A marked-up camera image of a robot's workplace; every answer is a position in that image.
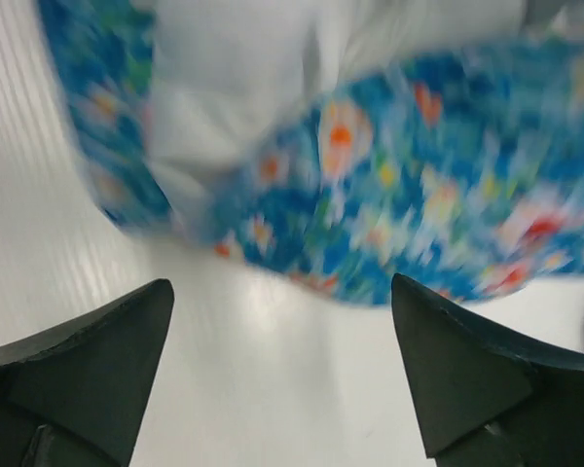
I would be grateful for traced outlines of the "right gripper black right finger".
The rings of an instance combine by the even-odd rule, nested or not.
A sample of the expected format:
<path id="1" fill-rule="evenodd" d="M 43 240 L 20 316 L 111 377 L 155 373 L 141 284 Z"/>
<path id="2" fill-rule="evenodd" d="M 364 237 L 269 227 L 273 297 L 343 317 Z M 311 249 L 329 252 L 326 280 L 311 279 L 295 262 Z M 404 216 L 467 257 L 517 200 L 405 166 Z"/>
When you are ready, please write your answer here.
<path id="1" fill-rule="evenodd" d="M 438 466 L 584 466 L 584 353 L 397 274 L 391 309 L 425 454 Z"/>

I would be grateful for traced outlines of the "blue floral skirt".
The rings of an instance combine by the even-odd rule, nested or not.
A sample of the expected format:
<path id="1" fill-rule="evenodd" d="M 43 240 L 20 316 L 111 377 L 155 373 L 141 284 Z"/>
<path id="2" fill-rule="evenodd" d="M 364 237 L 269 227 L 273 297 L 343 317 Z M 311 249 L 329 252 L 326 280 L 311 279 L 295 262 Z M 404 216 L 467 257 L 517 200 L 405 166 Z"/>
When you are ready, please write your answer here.
<path id="1" fill-rule="evenodd" d="M 94 203 L 356 305 L 584 276 L 584 26 L 421 54 L 323 95 L 219 175 L 154 165 L 154 14 L 37 5 Z"/>

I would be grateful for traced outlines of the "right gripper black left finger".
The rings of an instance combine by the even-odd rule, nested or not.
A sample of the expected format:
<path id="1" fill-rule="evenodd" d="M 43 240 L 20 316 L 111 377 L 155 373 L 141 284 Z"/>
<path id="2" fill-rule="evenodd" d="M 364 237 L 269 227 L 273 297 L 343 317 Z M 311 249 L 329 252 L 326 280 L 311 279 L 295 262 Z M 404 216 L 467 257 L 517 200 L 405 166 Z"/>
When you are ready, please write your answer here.
<path id="1" fill-rule="evenodd" d="M 0 346 L 0 466 L 127 466 L 174 304 L 156 279 Z"/>

